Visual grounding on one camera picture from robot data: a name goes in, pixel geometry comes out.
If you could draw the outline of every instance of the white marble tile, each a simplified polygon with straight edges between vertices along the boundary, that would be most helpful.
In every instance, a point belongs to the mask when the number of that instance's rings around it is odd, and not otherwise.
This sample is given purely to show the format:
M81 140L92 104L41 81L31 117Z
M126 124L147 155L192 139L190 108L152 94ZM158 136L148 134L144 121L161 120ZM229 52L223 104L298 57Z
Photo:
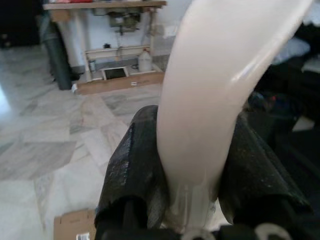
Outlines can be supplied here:
M1 240L47 240L33 181L0 182Z
M96 208L104 178L87 156L34 181L42 224L53 234L54 217Z
M106 106L99 95L90 95L85 101L88 103L88 106L96 119L97 127L109 124L116 119L112 111Z
M138 110L148 105L158 105L161 88L158 85L111 91L101 95L112 113L129 125Z
M76 142L18 141L0 155L0 180L31 180L70 162Z
M101 132L106 139L107 145L110 146L112 154L118 147L127 130L128 127L121 121L113 121L101 127Z
M81 137L97 166L109 162L113 151L100 129L84 132Z
M48 143L67 142L70 139L69 128L58 128L54 130L28 130L23 134L25 143Z
M2 130L0 131L0 136L12 134L25 129L35 127L41 123L49 122L54 120L54 116L21 116L8 122L5 125L0 125Z
M87 149L87 146L85 145L84 141L81 138L76 142L75 149L71 157L70 163L86 158L89 155L90 155L89 150Z

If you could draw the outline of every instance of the white plastic part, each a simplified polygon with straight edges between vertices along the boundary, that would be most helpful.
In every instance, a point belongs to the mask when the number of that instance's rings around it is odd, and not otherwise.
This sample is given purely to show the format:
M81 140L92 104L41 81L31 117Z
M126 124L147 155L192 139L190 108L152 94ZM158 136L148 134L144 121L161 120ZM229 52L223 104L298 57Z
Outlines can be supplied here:
M210 229L237 115L311 3L192 2L173 45L157 117L170 227Z
M147 50L143 50L143 52L138 57L138 65L140 73L152 71L152 58Z

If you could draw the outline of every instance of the black fabric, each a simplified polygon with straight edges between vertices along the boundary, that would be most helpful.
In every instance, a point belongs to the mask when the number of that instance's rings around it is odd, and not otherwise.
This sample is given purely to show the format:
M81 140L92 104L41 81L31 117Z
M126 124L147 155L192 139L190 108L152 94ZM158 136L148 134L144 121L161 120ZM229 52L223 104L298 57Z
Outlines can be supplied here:
M146 204L147 227L159 227L169 204L165 174L157 150L158 106L140 109L112 155L98 204L95 225L120 200L135 197Z
M311 209L274 152L239 116L221 179L222 212L232 223L250 205L274 196L288 200L297 211Z

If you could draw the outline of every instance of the white wall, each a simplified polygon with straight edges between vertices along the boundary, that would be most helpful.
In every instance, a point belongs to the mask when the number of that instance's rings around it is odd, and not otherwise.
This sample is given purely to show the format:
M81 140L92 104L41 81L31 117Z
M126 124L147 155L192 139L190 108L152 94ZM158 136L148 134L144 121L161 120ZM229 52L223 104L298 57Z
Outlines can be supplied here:
M165 55L170 53L172 36L175 35L180 21L192 0L167 0L167 6L158 10L157 23L163 26L164 36L157 36L155 54ZM144 28L148 24L149 16L144 13L141 23L137 26L140 30L125 33L124 36L115 33L115 28L109 26L109 17L94 16L90 9L83 10L82 22L87 35L87 49L99 49L104 44L111 44L112 48L140 45L144 35ZM76 24L72 19L69 22L59 23L60 30L67 48L69 63L72 67L83 66L80 44L76 32Z

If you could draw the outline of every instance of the floor tile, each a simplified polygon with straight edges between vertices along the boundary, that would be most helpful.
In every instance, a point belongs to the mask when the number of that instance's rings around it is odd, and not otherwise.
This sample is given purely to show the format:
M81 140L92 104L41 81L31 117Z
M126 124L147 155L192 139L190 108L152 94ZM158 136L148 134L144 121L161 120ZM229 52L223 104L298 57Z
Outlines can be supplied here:
M0 156L0 180L31 180L70 162L76 142L16 142Z
M54 217L96 208L104 177L90 156L70 163L34 181L40 217L49 236Z
M1 240L46 240L33 181L0 182Z
M81 136L97 166L109 162L113 151L100 129L84 132Z

